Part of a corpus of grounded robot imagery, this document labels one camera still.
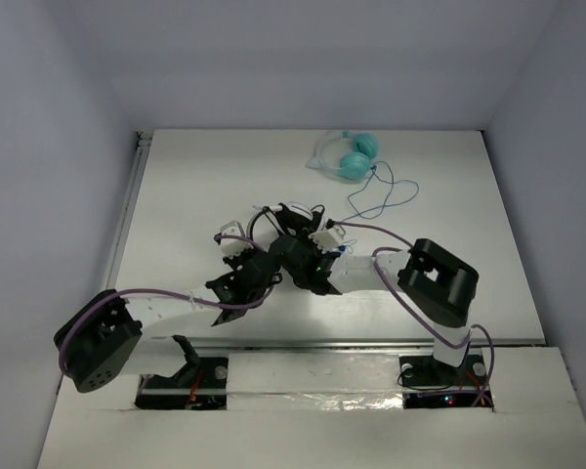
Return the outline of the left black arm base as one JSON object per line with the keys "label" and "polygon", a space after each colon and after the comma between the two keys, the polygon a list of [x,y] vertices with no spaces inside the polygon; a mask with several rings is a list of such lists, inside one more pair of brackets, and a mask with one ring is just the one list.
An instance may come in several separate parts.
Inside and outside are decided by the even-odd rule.
{"label": "left black arm base", "polygon": [[204,357],[198,366],[186,364],[170,377],[144,375],[135,406],[142,410],[225,410],[227,357]]}

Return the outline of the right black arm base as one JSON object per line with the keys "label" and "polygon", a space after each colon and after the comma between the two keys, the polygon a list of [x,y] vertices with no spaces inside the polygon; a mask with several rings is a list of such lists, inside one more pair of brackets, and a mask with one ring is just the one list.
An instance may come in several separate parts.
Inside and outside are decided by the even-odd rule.
{"label": "right black arm base", "polygon": [[459,367],[427,355],[405,356],[399,366],[405,409],[494,408],[481,355],[468,355]]}

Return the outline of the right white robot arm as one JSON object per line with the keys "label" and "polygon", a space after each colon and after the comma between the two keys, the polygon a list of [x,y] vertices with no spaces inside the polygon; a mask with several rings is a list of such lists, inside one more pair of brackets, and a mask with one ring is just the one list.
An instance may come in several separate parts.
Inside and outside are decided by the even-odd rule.
{"label": "right white robot arm", "polygon": [[387,291],[434,336],[431,370],[452,384],[467,370],[476,269],[427,238],[407,250],[381,247],[367,256],[323,252],[311,241],[282,235],[269,249],[300,289],[316,295]]}

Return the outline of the black and white headphones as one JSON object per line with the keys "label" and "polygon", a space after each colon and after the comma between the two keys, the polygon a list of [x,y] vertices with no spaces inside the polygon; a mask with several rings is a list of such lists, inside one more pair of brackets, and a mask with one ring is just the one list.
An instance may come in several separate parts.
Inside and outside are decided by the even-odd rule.
{"label": "black and white headphones", "polygon": [[266,217],[279,235],[302,236],[320,231],[324,225],[325,206],[308,207],[300,202],[280,202],[276,205],[255,206],[257,212],[249,220],[246,234],[254,238],[256,225]]}

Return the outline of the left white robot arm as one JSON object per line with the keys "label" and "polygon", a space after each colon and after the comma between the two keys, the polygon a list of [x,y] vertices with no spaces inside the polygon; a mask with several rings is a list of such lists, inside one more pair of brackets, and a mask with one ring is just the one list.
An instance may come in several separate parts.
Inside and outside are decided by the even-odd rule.
{"label": "left white robot arm", "polygon": [[62,374],[78,392],[96,391],[121,374],[142,339],[172,336],[208,311],[219,313],[217,322],[240,318],[281,281],[276,259],[260,249],[241,254],[230,267],[187,293],[152,287],[98,293],[55,333]]}

